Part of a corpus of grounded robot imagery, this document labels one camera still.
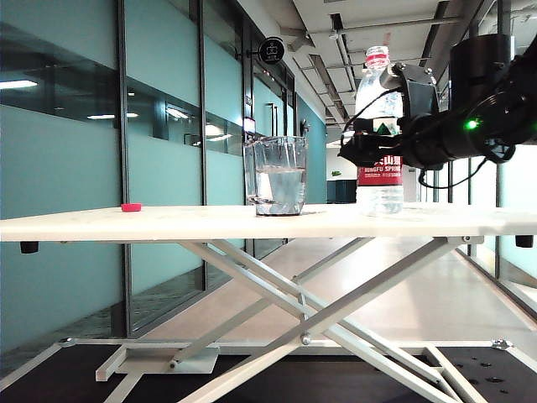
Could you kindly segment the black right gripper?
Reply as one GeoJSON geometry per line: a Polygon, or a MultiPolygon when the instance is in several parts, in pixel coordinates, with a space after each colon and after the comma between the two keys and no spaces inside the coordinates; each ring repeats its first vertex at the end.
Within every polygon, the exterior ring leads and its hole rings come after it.
{"type": "Polygon", "coordinates": [[[450,128],[449,112],[422,113],[411,118],[358,118],[354,133],[347,141],[341,139],[338,156],[355,166],[374,166],[386,155],[401,156],[411,167],[439,170],[454,160],[445,136],[450,128]],[[400,135],[397,134],[397,123],[400,135]]]}

